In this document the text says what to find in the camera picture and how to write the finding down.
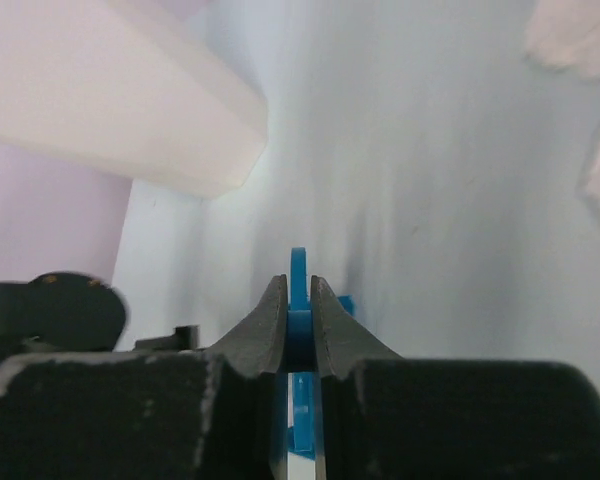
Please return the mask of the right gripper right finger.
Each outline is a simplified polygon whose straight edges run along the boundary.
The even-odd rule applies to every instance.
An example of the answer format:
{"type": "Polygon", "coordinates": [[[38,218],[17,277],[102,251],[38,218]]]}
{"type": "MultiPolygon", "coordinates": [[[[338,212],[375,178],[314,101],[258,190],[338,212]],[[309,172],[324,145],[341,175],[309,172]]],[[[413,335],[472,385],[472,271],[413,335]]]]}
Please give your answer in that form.
{"type": "Polygon", "coordinates": [[[323,277],[311,277],[310,302],[316,365],[322,378],[344,379],[359,361],[402,359],[344,309],[323,277]]]}

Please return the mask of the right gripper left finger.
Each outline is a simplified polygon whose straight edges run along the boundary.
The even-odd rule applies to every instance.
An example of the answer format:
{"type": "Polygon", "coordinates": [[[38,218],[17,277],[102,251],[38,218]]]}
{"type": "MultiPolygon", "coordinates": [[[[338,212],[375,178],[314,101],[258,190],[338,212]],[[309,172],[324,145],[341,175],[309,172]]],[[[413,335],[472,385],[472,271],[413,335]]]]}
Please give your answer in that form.
{"type": "Polygon", "coordinates": [[[277,373],[285,362],[287,312],[287,277],[275,275],[256,307],[205,352],[223,356],[246,378],[277,373]]]}

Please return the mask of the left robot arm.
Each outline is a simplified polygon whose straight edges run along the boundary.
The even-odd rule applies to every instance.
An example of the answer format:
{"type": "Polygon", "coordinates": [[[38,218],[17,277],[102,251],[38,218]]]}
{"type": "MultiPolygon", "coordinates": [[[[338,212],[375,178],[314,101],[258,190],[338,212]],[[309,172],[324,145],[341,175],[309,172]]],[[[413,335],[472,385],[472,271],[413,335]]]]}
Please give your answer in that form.
{"type": "Polygon", "coordinates": [[[50,272],[30,281],[1,281],[0,363],[26,354],[124,357],[199,349],[199,328],[185,325],[118,351],[127,321],[122,295],[92,276],[50,272]]]}

